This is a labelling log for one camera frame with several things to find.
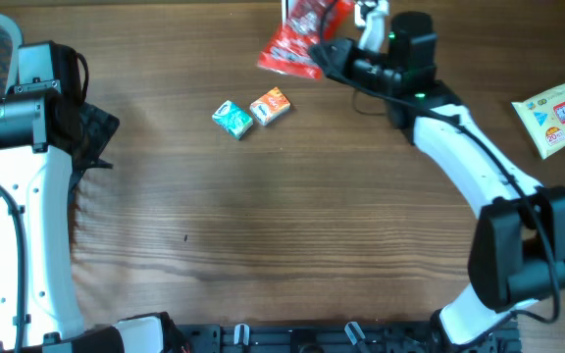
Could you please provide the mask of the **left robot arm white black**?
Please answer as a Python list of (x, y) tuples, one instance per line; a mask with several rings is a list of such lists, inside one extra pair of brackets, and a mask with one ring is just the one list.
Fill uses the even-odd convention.
[(87, 328), (72, 275), (69, 207), (119, 120), (86, 100), (88, 66), (52, 41), (23, 45), (0, 97), (0, 352), (187, 352), (164, 312)]

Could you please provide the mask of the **orange tissue pack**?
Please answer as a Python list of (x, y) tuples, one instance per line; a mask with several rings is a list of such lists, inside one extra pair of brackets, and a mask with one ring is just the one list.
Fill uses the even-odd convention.
[(273, 122), (290, 108), (290, 102), (278, 87), (272, 88), (250, 104), (250, 112), (262, 126)]

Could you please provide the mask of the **red snack packet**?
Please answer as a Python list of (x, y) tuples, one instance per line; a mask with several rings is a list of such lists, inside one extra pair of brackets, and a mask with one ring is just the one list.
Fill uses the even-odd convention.
[(259, 54), (257, 66), (283, 75), (319, 79), (322, 70), (309, 55), (309, 49), (320, 42), (320, 34), (330, 39), (355, 5), (353, 0), (336, 1), (320, 31), (323, 14), (332, 3), (333, 0), (296, 1)]

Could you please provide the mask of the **yellow white snack bag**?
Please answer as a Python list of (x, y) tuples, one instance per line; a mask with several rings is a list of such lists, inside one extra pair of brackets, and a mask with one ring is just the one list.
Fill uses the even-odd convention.
[(565, 83), (524, 102), (512, 102), (512, 107), (542, 159), (565, 147)]

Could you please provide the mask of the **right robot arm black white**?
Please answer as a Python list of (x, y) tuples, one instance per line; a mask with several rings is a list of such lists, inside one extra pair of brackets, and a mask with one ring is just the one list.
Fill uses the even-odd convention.
[(392, 125), (429, 156), (476, 220), (469, 282), (431, 319), (429, 350), (476, 349), (532, 306), (561, 312), (565, 289), (565, 187), (546, 187), (517, 168), (437, 78), (437, 34), (421, 12), (368, 11), (359, 40), (320, 37), (311, 59), (334, 81), (385, 102)]

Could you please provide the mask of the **teal tissue pack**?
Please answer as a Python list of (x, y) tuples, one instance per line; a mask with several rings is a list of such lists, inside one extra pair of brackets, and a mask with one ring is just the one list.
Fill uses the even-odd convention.
[(253, 125), (252, 118), (231, 100), (216, 110), (212, 120), (236, 140), (240, 140)]

